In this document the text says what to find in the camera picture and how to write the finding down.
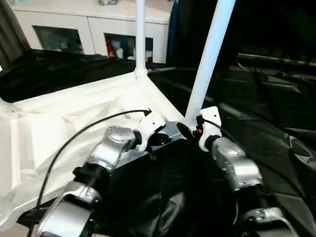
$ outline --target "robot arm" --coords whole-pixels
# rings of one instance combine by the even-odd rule
[[[205,118],[207,115],[209,114],[202,111],[204,119],[214,120],[214,117],[210,116]],[[215,126],[203,123],[201,118],[197,120],[198,127],[202,127],[200,148],[211,152],[235,193],[239,236],[298,237],[279,208],[277,199],[265,186],[257,164],[249,159],[236,143],[221,137],[220,132],[214,130]]]
[[[163,128],[164,120],[151,112],[132,130],[110,126],[82,167],[74,169],[75,178],[42,218],[34,237],[90,237],[93,213],[106,191],[111,172],[119,163],[129,163],[141,155],[148,139]]]

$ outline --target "shelf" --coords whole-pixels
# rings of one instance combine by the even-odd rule
[[[168,24],[173,1],[146,0],[146,22]],[[98,0],[25,0],[11,5],[16,11],[35,11],[110,19],[136,20],[136,0],[102,6]]]

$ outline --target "curtain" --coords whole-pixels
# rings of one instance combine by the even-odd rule
[[[0,0],[0,65],[7,68],[12,61],[30,49],[22,29],[6,0]]]

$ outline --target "black plastic sheet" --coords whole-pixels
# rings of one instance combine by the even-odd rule
[[[150,79],[185,113],[196,69],[160,69],[149,64]],[[1,73],[0,96],[15,102],[60,89],[132,72],[133,61],[100,55],[34,51]],[[204,107],[219,107],[222,125],[249,156],[286,176],[306,203],[279,175],[259,165],[301,236],[316,237],[315,83],[260,73],[217,72]],[[113,175],[97,230],[113,236],[230,236],[233,196],[211,157],[180,140],[143,157]],[[42,214],[29,212],[28,218]]]

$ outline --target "red object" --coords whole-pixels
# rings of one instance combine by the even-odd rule
[[[111,39],[110,38],[106,38],[105,41],[107,43],[108,55],[110,57],[115,57],[115,51],[114,51],[113,46],[111,44]]]

